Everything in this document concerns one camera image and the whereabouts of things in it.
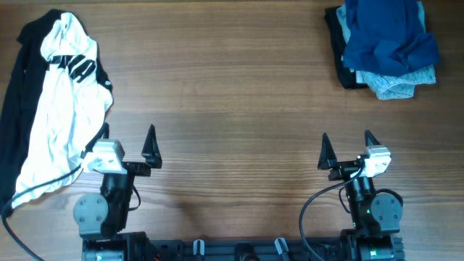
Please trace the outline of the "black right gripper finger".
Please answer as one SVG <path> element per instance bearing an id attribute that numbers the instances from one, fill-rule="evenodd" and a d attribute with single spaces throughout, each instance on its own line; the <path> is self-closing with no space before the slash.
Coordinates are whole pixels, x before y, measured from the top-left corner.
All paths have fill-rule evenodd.
<path id="1" fill-rule="evenodd" d="M 334 168 L 337 164 L 337 157 L 332 147 L 331 141 L 327 133 L 322 136 L 322 145 L 320 151 L 320 157 L 318 160 L 319 170 L 328 170 Z"/>
<path id="2" fill-rule="evenodd" d="M 378 146 L 381 143 L 375 138 L 370 130 L 365 131 L 365 145 L 366 146 Z"/>

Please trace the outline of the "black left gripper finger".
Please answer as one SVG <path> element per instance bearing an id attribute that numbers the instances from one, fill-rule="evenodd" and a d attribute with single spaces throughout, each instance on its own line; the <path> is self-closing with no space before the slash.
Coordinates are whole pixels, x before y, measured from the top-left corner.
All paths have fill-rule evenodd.
<path id="1" fill-rule="evenodd" d="M 150 168 L 162 168 L 162 157 L 157 144 L 156 130 L 153 125 L 149 127 L 141 156 L 145 158 L 145 163 L 150 166 Z"/>
<path id="2" fill-rule="evenodd" d="M 87 143 L 87 145 L 85 146 L 85 149 L 81 152 L 80 157 L 84 159 L 88 152 L 92 152 L 95 143 L 101 138 L 109 138 L 109 124 L 108 123 L 102 124 L 97 134 Z"/>

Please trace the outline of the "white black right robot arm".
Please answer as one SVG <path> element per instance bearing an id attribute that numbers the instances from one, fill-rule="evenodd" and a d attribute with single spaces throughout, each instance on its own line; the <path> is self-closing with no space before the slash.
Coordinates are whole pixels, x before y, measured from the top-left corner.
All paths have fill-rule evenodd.
<path id="1" fill-rule="evenodd" d="M 304 203 L 298 219 L 299 240 L 155 241 L 153 260 L 403 260 L 402 239 L 397 237 L 403 199 L 395 191 L 373 185 L 374 177 L 389 166 L 391 152 L 369 130 L 364 136 L 365 151 L 351 161 L 339 161 L 328 135 L 322 136 L 318 169 L 329 172 L 333 185 Z M 336 237 L 307 237 L 302 226 L 310 204 L 332 190 L 338 191 L 352 228 Z"/>

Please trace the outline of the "blue polo shirt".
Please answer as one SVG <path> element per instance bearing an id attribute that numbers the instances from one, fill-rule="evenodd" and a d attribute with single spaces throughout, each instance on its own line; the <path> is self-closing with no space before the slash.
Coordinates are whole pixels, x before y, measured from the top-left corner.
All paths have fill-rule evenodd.
<path id="1" fill-rule="evenodd" d="M 440 62 L 414 0 L 346 0 L 345 67 L 399 77 Z"/>

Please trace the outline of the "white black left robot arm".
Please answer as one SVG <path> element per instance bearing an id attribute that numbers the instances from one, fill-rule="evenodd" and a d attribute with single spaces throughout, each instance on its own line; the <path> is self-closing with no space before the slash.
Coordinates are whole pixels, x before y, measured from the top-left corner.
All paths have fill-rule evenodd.
<path id="1" fill-rule="evenodd" d="M 103 175 L 98 193 L 79 198 L 73 217 L 83 240 L 83 260 L 156 260 L 157 249 L 144 232 L 122 233 L 128 214 L 137 210 L 131 198 L 141 197 L 134 186 L 136 177 L 149 177 L 153 169 L 162 167 L 156 130 L 149 126 L 141 156 L 143 162 L 125 161 L 122 144 L 109 138 L 109 125 L 104 123 L 82 153 L 84 166 Z"/>

